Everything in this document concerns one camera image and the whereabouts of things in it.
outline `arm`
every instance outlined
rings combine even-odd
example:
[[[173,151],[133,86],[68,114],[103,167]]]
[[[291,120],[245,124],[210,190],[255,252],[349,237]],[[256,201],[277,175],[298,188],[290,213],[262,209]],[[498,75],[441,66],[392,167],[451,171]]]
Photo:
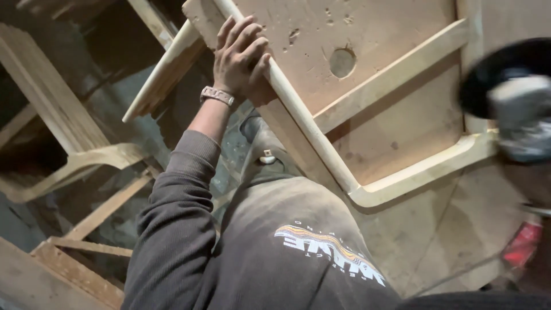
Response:
[[[263,56],[267,40],[255,39],[260,30],[251,17],[226,21],[215,52],[216,88],[242,97],[262,77],[269,57]],[[139,238],[121,309],[193,307],[216,239],[209,183],[230,114],[226,104],[206,100],[156,180],[137,218]]]

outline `red object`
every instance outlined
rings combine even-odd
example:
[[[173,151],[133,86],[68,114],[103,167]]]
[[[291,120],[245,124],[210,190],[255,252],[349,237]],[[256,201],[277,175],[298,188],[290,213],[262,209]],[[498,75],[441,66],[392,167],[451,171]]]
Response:
[[[536,251],[541,234],[542,226],[540,224],[524,222],[503,250],[501,257],[513,267],[524,268],[526,262]]]

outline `grinder disc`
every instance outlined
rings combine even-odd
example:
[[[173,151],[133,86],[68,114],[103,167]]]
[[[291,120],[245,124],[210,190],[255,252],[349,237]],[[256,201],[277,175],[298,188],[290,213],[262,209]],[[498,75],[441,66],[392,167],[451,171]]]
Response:
[[[460,84],[461,109],[490,119],[487,92],[504,81],[531,74],[551,76],[551,38],[519,41],[479,61]]]

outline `circular hole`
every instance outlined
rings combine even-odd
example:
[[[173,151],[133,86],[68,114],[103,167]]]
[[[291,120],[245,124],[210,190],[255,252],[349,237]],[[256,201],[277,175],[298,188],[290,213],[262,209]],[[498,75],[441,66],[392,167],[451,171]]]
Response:
[[[349,76],[356,66],[356,55],[351,49],[336,49],[329,58],[331,73],[338,78]]]

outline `fingers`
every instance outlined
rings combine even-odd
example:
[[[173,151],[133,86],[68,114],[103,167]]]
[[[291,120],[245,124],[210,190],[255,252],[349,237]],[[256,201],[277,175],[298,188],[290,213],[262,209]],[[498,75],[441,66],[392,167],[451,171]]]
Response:
[[[255,68],[252,70],[250,78],[251,85],[258,83],[264,73],[268,70],[270,57],[270,54],[262,55]]]
[[[237,40],[237,37],[241,34],[243,29],[252,24],[252,22],[253,17],[249,16],[235,24],[235,26],[230,30],[230,33],[228,34],[228,38],[226,39],[226,44],[224,45],[224,47],[230,47],[235,42],[235,40]]]
[[[235,19],[233,18],[233,16],[228,17],[224,25],[222,25],[222,28],[220,28],[220,32],[218,32],[218,42],[216,45],[216,50],[220,50],[222,47],[224,47],[224,45],[226,44],[226,40],[228,39],[228,34],[234,26]]]
[[[243,52],[256,39],[256,35],[262,31],[262,26],[259,24],[250,24],[237,37],[233,44],[233,48],[237,52]]]
[[[245,64],[248,66],[249,63],[251,63],[252,60],[259,59],[260,56],[262,56],[262,54],[264,54],[264,50],[266,50],[266,46],[268,46],[268,39],[266,39],[266,38],[256,39],[241,54],[241,57],[243,57],[243,59],[245,61]]]

